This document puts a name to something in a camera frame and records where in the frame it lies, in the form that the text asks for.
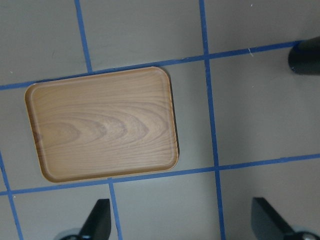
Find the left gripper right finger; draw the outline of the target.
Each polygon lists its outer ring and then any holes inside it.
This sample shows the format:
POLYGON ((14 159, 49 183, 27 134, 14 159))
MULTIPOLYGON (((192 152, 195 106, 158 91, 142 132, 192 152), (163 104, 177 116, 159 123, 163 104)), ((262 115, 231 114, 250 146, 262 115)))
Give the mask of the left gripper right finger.
POLYGON ((300 233, 263 197, 251 201, 251 228, 257 240, 299 240, 300 233))

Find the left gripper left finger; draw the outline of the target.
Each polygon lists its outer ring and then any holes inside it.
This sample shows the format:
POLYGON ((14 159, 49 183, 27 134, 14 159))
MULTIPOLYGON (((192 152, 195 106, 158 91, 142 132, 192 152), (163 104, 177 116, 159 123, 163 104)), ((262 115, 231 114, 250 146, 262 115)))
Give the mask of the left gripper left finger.
POLYGON ((80 229, 78 238, 80 240, 108 240, 111 228, 110 200, 99 199, 80 229))

